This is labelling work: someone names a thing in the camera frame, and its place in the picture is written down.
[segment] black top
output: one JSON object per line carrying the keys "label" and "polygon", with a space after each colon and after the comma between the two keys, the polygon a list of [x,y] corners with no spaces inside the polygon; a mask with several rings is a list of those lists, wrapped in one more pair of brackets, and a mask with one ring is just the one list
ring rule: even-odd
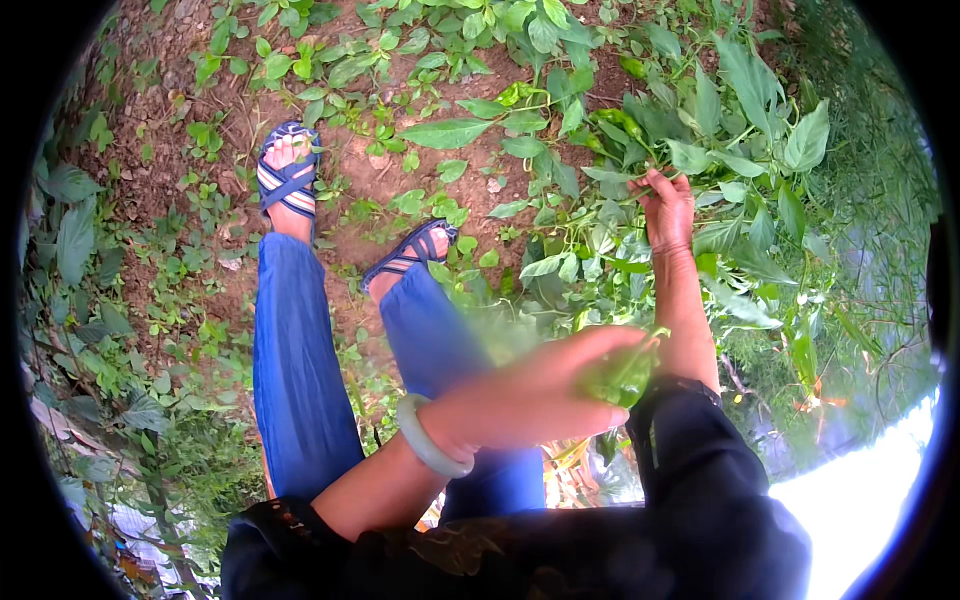
{"label": "black top", "polygon": [[224,597],[803,598],[809,536],[766,495],[763,465],[718,401],[699,382],[651,384],[627,422],[642,508],[528,511],[350,543],[308,501],[262,502],[230,524]]}

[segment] wrist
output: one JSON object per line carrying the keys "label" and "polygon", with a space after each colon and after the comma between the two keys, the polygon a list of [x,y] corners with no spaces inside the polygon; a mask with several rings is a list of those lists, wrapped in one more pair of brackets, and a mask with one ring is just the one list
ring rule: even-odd
{"label": "wrist", "polygon": [[453,397],[441,397],[422,406],[417,411],[417,419],[437,448],[458,463],[465,462],[480,449],[464,435],[468,420],[464,418],[461,404]]}

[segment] foot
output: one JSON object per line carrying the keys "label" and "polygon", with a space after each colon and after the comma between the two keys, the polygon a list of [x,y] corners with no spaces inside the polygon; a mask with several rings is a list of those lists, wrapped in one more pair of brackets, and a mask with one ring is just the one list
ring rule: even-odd
{"label": "foot", "polygon": [[[267,148],[267,154],[263,157],[263,161],[275,170],[279,170],[288,164],[297,162],[297,158],[300,156],[309,156],[310,152],[310,143],[306,135],[284,135]],[[313,168],[314,165],[309,165],[294,177],[305,175]],[[313,226],[312,219],[291,210],[281,202],[273,203],[268,207],[267,214],[270,215],[270,220],[274,224],[274,231],[277,233],[285,233],[296,237],[307,246],[313,244],[313,240],[310,239],[310,229]]]}
{"label": "foot", "polygon": [[[446,230],[443,227],[435,227],[430,229],[430,239],[433,241],[434,248],[437,249],[437,256],[440,258],[445,257],[446,249],[448,247]],[[420,244],[420,246],[426,250],[426,245],[422,240],[418,239],[403,251],[404,256],[417,258],[417,252],[414,250],[413,246],[414,244]],[[387,266],[406,271],[407,268],[412,267],[413,265],[403,260],[392,260],[387,263]],[[394,287],[394,285],[396,285],[396,283],[402,278],[403,275],[390,273],[389,271],[384,271],[373,278],[373,280],[370,282],[370,297],[374,302],[376,302],[377,306],[380,305],[380,301],[383,300],[383,297],[387,295],[387,292],[390,291],[390,288]]]}

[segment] person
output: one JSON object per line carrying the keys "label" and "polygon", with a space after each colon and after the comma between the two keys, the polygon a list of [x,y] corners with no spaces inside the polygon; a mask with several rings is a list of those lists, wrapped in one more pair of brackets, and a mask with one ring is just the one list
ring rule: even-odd
{"label": "person", "polygon": [[[810,539],[766,495],[763,465],[717,406],[685,176],[671,181],[651,169],[638,183],[654,190],[640,203],[656,323],[672,334],[630,413],[582,397],[575,379],[608,352],[642,343],[643,331],[590,326],[493,369],[426,267],[455,237],[432,222],[364,277],[408,393],[432,398],[416,412],[420,430],[401,427],[364,458],[334,353],[324,269],[311,251],[315,135],[284,124],[262,153],[274,231],[260,242],[253,380],[276,497],[231,522],[225,598],[805,595]],[[623,424],[645,506],[545,509],[537,444]],[[421,433],[428,442],[415,442]],[[472,460],[472,470],[439,474],[424,457],[430,442],[445,464]],[[439,526],[416,531],[444,488]]]}

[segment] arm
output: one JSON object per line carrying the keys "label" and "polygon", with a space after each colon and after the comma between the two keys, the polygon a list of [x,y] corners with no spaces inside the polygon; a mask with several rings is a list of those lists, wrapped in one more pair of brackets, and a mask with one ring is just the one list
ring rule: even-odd
{"label": "arm", "polygon": [[[606,353],[641,343],[632,327],[588,327],[542,345],[520,362],[465,382],[420,408],[430,439],[456,461],[481,446],[531,447],[547,440],[584,438],[623,424],[626,409],[579,396],[580,368]],[[311,505],[340,537],[413,527],[448,480],[427,467],[397,433],[347,471]]]}
{"label": "arm", "polygon": [[660,344],[660,372],[703,382],[720,391],[716,345],[704,314],[700,279],[690,242],[693,237],[693,194],[685,175],[670,181],[651,169],[640,185],[654,197],[640,198],[647,216],[647,236],[654,254],[657,281],[657,324],[670,329]]}

